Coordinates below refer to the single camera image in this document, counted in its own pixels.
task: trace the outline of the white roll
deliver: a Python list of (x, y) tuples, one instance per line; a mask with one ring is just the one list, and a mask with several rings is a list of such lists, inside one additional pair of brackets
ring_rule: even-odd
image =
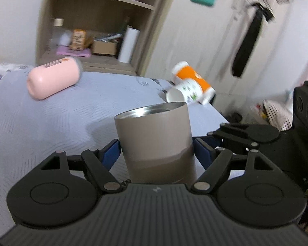
[(137, 39), (139, 36), (139, 30), (133, 28), (127, 28), (125, 33), (120, 54), (118, 55), (118, 60), (122, 63), (129, 63), (134, 51)]

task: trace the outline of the triangular cutout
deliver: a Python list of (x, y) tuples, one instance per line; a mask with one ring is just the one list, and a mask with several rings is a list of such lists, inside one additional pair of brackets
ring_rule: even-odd
[(55, 170), (55, 169), (60, 169), (59, 156), (54, 156), (41, 168), (41, 170)]
[(273, 170), (265, 161), (261, 159), (260, 156), (255, 158), (255, 170)]

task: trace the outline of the white cup with green print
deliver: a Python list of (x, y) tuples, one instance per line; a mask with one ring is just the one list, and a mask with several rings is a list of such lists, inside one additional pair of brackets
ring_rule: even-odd
[(186, 102), (191, 104), (203, 95), (201, 86), (193, 79), (185, 79), (167, 91), (167, 102)]

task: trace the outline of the pink bottle on shelf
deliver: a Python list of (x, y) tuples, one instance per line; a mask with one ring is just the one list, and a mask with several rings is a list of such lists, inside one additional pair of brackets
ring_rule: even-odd
[(43, 100), (79, 81), (82, 64), (77, 58), (60, 60), (33, 68), (27, 79), (27, 88), (32, 97)]

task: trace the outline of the bottle cap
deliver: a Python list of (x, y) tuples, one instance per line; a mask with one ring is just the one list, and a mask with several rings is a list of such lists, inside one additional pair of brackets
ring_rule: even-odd
[(64, 19), (63, 18), (55, 18), (53, 25), (54, 27), (61, 27), (64, 23)]

